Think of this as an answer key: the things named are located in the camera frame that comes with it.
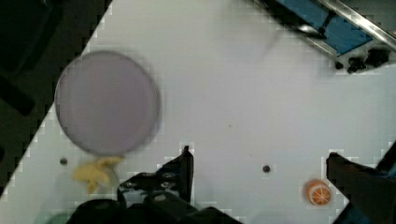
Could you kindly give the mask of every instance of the white surface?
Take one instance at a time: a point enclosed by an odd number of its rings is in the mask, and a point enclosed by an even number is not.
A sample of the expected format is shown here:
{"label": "white surface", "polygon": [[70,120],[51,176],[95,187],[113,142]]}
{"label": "white surface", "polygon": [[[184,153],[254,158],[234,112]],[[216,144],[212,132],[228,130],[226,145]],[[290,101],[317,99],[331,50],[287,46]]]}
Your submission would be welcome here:
{"label": "white surface", "polygon": [[[331,204],[314,209],[304,183],[325,177],[332,150],[375,166],[396,138],[394,67],[337,76],[325,56],[243,0],[115,0],[86,52],[100,49],[139,61],[162,95],[160,128],[119,165],[120,181],[190,144],[194,204],[243,223],[331,223],[344,197],[331,188]],[[1,198],[1,223],[33,223],[82,155],[52,108]]]}

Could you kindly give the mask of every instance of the blue object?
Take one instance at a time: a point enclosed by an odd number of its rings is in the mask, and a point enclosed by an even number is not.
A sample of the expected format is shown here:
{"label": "blue object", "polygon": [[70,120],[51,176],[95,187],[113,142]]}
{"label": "blue object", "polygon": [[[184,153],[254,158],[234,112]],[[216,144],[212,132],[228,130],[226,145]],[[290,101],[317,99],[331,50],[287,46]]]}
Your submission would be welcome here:
{"label": "blue object", "polygon": [[310,0],[278,0],[280,4],[294,12],[315,29],[326,21],[329,12]]}
{"label": "blue object", "polygon": [[369,35],[358,29],[345,19],[335,16],[326,28],[325,42],[337,51],[337,55],[345,54],[371,40]]}

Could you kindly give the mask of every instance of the orange slice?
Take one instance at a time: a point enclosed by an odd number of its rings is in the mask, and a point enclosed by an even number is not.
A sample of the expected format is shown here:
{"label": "orange slice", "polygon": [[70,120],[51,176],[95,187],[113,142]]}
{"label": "orange slice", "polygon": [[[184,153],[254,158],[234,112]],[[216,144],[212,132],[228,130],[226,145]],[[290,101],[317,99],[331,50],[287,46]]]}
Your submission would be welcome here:
{"label": "orange slice", "polygon": [[305,193],[308,201],[313,205],[325,205],[332,198],[329,187],[321,180],[311,181],[306,187]]}

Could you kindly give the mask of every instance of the table surface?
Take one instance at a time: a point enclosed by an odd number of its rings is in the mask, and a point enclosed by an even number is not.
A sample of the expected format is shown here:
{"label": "table surface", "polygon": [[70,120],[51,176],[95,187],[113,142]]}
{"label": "table surface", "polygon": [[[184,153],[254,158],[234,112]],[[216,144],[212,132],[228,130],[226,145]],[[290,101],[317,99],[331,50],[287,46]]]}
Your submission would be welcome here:
{"label": "table surface", "polygon": [[[190,145],[192,203],[243,223],[332,223],[345,197],[330,185],[332,202],[313,207],[304,183],[325,178],[331,151],[375,166],[396,138],[395,67],[343,76],[244,0],[115,0],[84,53],[97,50],[135,59],[161,94],[158,128],[116,167],[120,181],[157,170]],[[65,187],[91,157],[64,135],[53,106],[0,199],[2,223],[114,198]],[[72,205],[55,202],[72,194]]]}

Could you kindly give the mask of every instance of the gray plate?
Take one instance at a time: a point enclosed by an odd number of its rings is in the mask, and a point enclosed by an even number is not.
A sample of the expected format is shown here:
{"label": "gray plate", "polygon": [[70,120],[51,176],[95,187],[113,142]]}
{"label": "gray plate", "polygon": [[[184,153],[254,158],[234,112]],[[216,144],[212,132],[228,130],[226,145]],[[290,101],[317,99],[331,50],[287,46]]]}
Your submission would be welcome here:
{"label": "gray plate", "polygon": [[107,51],[84,55],[64,69],[55,104],[70,140],[101,156],[123,155],[140,145],[160,110],[156,88],[142,67]]}

